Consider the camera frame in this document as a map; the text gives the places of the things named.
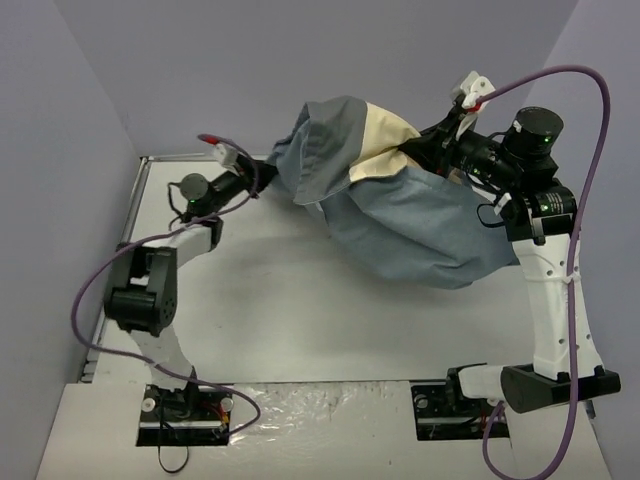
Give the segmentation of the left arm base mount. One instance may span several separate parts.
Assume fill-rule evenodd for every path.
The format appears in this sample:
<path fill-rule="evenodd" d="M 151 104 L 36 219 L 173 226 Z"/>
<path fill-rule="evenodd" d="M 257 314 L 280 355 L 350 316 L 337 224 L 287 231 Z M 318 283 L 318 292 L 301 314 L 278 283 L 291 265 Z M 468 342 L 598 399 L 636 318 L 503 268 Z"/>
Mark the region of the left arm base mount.
<path fill-rule="evenodd" d="M 226 446 L 232 395 L 190 385 L 171 392 L 147 385 L 138 422 L 137 447 Z"/>

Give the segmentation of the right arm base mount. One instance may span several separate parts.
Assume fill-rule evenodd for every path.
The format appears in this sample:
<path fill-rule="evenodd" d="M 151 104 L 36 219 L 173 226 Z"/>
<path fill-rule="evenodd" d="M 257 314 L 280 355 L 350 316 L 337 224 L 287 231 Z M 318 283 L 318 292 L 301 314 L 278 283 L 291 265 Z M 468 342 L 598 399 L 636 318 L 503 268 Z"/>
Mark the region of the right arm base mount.
<path fill-rule="evenodd" d="M 418 441 L 483 439 L 493 410 L 486 400 L 451 400 L 444 380 L 411 382 L 410 394 Z"/>

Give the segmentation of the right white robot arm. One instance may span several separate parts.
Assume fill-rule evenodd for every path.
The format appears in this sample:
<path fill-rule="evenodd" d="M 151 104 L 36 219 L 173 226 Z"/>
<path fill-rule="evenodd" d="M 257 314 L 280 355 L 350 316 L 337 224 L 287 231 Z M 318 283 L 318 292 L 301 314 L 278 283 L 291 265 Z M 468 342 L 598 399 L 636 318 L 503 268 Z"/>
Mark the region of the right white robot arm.
<path fill-rule="evenodd" d="M 474 132 L 475 116 L 454 107 L 438 124 L 399 149 L 423 169 L 445 175 L 460 170 L 494 195 L 522 268 L 534 328 L 533 361 L 452 368 L 443 389 L 446 406 L 465 413 L 479 399 L 503 402 L 517 413 L 590 400 L 621 389 L 618 373 L 606 369 L 591 336 L 574 229 L 578 203 L 556 177 L 551 149 L 564 123 L 541 107 L 519 110 L 504 132 Z"/>

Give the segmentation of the striped pillowcase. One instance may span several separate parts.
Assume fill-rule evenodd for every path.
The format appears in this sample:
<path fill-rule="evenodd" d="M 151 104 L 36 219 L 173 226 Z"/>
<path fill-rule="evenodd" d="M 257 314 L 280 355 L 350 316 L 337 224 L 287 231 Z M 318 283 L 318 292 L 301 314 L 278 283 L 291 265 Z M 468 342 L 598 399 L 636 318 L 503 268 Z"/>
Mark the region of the striped pillowcase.
<path fill-rule="evenodd" d="M 365 100 L 310 101 L 267 158 L 274 185 L 324 222 L 357 263 L 387 280 L 460 289 L 518 263 L 503 229 L 478 219 L 482 196 L 399 151 L 419 131 Z"/>

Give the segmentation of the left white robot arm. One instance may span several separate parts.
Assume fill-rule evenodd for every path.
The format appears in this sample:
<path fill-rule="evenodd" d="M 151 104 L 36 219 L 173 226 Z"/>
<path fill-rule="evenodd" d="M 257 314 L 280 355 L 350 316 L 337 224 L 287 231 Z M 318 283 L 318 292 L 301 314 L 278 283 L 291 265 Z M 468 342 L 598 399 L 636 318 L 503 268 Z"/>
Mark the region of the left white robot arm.
<path fill-rule="evenodd" d="M 109 273 L 104 312 L 136 343 L 151 370 L 151 386 L 166 394 L 165 406 L 179 418 L 201 406 L 195 367 L 172 326 L 178 307 L 178 270 L 214 250 L 222 235 L 221 211 L 236 197 L 255 198 L 276 176 L 275 167 L 240 155 L 213 180 L 199 173 L 168 184 L 186 200 L 177 211 L 181 227 L 167 237 L 127 244 Z"/>

